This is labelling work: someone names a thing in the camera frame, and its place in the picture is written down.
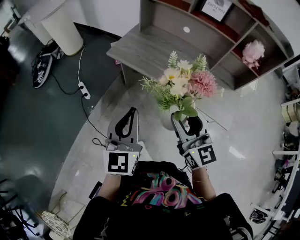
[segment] person's right arm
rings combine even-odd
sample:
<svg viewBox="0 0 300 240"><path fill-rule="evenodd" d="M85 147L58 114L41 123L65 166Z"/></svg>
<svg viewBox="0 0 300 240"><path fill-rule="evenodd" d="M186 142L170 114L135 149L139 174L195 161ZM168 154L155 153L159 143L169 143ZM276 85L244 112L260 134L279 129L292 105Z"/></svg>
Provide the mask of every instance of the person's right arm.
<svg viewBox="0 0 300 240"><path fill-rule="evenodd" d="M205 167L198 168L192 171L193 189L197 196L203 197L207 201L211 201L216 197L215 189L213 188Z"/></svg>

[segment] pink carnation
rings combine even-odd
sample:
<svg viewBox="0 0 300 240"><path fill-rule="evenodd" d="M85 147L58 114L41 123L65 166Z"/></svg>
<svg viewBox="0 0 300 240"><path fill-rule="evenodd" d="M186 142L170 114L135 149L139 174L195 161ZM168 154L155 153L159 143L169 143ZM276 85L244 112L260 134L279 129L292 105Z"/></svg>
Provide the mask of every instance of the pink carnation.
<svg viewBox="0 0 300 240"><path fill-rule="evenodd" d="M191 76L189 90L192 94L211 97L217 91L214 75L209 71L197 71Z"/></svg>

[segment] white vase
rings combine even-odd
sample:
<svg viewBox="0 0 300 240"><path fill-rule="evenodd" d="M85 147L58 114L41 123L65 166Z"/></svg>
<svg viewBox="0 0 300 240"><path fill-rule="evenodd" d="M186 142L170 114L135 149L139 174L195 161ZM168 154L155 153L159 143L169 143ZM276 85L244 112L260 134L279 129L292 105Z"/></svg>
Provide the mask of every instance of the white vase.
<svg viewBox="0 0 300 240"><path fill-rule="evenodd" d="M160 121L161 121L161 124L164 126L164 128L166 128L170 131L174 131L174 127L173 127L172 122L171 122L171 114L178 111L178 110L179 109L176 105L172 105L169 110L159 109ZM181 116L180 120L183 123L183 125L185 125L186 120L187 120L187 116L183 114Z"/></svg>

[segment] green leaf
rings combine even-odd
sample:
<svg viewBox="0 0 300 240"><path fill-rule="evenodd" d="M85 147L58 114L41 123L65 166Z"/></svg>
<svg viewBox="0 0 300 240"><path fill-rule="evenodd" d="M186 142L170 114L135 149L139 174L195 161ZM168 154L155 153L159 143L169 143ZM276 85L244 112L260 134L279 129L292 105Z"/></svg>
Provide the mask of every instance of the green leaf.
<svg viewBox="0 0 300 240"><path fill-rule="evenodd" d="M181 119L181 116L182 116L182 112L181 111L176 111L174 113L174 118L176 121L179 121Z"/></svg>
<svg viewBox="0 0 300 240"><path fill-rule="evenodd" d="M192 97L186 97L185 99L182 100L182 106L184 107L189 107L192 104Z"/></svg>
<svg viewBox="0 0 300 240"><path fill-rule="evenodd" d="M194 109L193 107L185 107L184 110L182 110L182 113L184 115L187 115L188 117L197 117L198 113L196 111L196 109Z"/></svg>

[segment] power strip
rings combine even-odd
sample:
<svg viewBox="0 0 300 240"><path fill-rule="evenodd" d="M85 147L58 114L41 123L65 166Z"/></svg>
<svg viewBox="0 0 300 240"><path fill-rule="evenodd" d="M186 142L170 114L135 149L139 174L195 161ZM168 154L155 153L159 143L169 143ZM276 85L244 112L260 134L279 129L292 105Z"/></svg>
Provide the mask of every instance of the power strip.
<svg viewBox="0 0 300 240"><path fill-rule="evenodd" d="M85 99L89 100L90 99L90 93L86 89L85 85L83 82L78 83L78 87L80 88L80 91L82 92L82 95L85 97Z"/></svg>

